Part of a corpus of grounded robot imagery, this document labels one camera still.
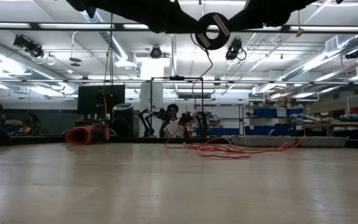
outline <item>ceiling duct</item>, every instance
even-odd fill
[[[340,75],[340,74],[346,73],[349,70],[355,69],[356,67],[358,67],[358,62],[356,62],[350,66],[343,67],[343,68],[336,70],[334,72],[331,72],[330,74],[324,75],[324,76],[318,78],[316,81],[323,81],[325,79],[332,78],[336,75]],[[307,85],[302,85],[299,87],[294,87],[292,89],[286,89],[286,93],[283,94],[283,96],[290,97],[290,96],[298,93],[299,91],[306,91],[306,90],[309,90],[310,88],[313,88],[314,86],[315,86],[314,84],[307,84]]]
[[[98,10],[96,10],[96,13],[94,14],[93,18],[90,18],[90,16],[86,11],[83,11],[81,14],[89,23],[104,22]],[[118,58],[118,61],[121,61],[119,64],[116,64],[117,67],[125,68],[125,69],[139,69],[139,67],[136,64],[136,56],[132,52],[129,52],[128,54],[130,56],[128,56],[128,54],[125,53],[125,51],[122,49],[122,47],[119,45],[118,41],[116,40],[115,36],[111,34],[110,31],[98,31],[98,34],[103,38],[104,41],[107,42],[108,45],[111,44],[112,51],[114,52],[115,56]]]
[[[6,70],[12,74],[12,77],[26,80],[57,80],[57,84],[65,77],[41,66],[30,59],[27,59],[16,52],[13,52],[0,45],[0,69]],[[75,83],[65,83],[72,92],[78,89]]]
[[[318,52],[308,59],[304,60],[303,63],[296,68],[290,68],[284,71],[283,75],[278,79],[278,81],[288,81],[291,78],[294,78],[298,75],[301,75],[313,68],[316,68],[328,60],[338,57],[340,55],[345,55],[354,50],[358,46],[358,35],[345,40],[341,44],[334,44],[333,39],[328,41],[330,46],[323,52]],[[258,88],[259,90],[268,90],[267,88],[273,88],[274,85],[264,85],[263,87]]]

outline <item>blue bin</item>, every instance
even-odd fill
[[[286,136],[286,135],[288,135],[292,127],[293,127],[293,126],[289,126],[289,125],[286,125],[286,126],[277,126],[277,135],[279,135],[279,136]]]
[[[239,135],[238,128],[225,128],[224,135]]]
[[[211,135],[222,136],[224,135],[224,128],[211,128]]]
[[[265,135],[265,126],[254,126],[254,130],[251,130],[249,126],[244,127],[246,135]]]
[[[300,113],[303,113],[303,108],[287,109],[287,116],[291,116],[291,114],[300,114]]]
[[[256,109],[254,110],[254,116],[263,118],[274,116],[274,109]]]

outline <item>wooden platform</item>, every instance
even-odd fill
[[[162,144],[0,147],[1,223],[358,223],[358,149],[222,161]]]

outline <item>black cable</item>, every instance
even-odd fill
[[[243,48],[241,48],[241,50],[243,51],[243,53],[245,54],[245,56],[244,56],[244,58],[239,58],[239,56],[237,55],[237,59],[240,60],[240,61],[247,59],[247,52],[246,52]]]

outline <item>computer monitor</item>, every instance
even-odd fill
[[[125,103],[125,85],[104,86],[107,113],[113,106]],[[78,89],[78,114],[104,114],[103,86],[81,86]]]

